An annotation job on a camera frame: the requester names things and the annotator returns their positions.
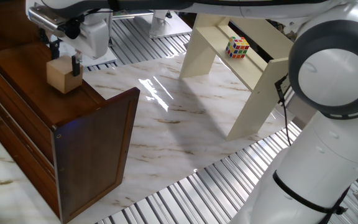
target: marble floor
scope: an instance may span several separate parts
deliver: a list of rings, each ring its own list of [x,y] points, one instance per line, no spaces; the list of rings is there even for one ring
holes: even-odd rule
[[[276,111],[254,135],[226,142],[250,92],[217,58],[179,80],[184,55],[84,73],[110,98],[140,89],[123,183],[70,222],[92,224],[283,128]],[[0,144],[0,223],[59,223]]]

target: cream wooden shelf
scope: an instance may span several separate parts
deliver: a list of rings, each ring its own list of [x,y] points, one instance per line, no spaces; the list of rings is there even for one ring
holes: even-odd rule
[[[245,58],[232,59],[226,52],[226,45],[223,43],[229,42],[230,36],[237,36],[229,26],[221,26],[222,29],[227,27],[228,30],[223,32],[218,27],[199,27],[195,29],[195,32],[199,32],[205,39],[205,41],[211,46],[216,55],[222,59],[222,61],[233,71],[233,73],[240,79],[240,81],[252,91],[262,76],[264,68],[260,68],[254,62],[254,59],[261,59],[254,50],[251,48],[248,50]]]
[[[274,60],[266,63],[252,48],[245,58],[230,58],[226,45],[230,37],[237,36],[228,26],[231,19]],[[180,77],[208,74],[217,55],[252,92],[226,140],[241,138],[258,132],[277,104],[274,83],[288,73],[291,46],[292,42],[266,20],[198,14]]]

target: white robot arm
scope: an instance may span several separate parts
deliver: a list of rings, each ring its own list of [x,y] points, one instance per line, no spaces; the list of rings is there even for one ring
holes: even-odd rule
[[[30,20],[91,57],[108,44],[103,13],[94,9],[265,18],[297,32],[290,82],[319,113],[273,160],[231,224],[320,224],[343,212],[338,199],[358,178],[358,0],[42,1],[45,6],[29,6]]]

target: wooden cube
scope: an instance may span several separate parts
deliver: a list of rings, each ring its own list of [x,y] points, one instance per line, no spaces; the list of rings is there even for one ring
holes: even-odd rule
[[[74,90],[82,85],[83,66],[80,66],[80,74],[74,77],[70,56],[64,55],[47,62],[48,84],[64,94]]]

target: metal grating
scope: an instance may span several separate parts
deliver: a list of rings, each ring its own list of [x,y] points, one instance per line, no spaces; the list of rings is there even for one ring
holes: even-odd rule
[[[111,49],[117,60],[113,63],[86,67],[86,72],[184,53],[186,52],[184,45],[190,40],[188,34],[151,39],[133,18],[113,20],[111,28],[113,44]]]
[[[290,140],[301,133],[288,126]],[[148,196],[97,224],[228,223],[247,200],[273,158],[288,147],[284,130],[214,164],[198,170],[167,188]],[[358,205],[349,198],[343,215],[333,215],[331,224],[358,224]]]

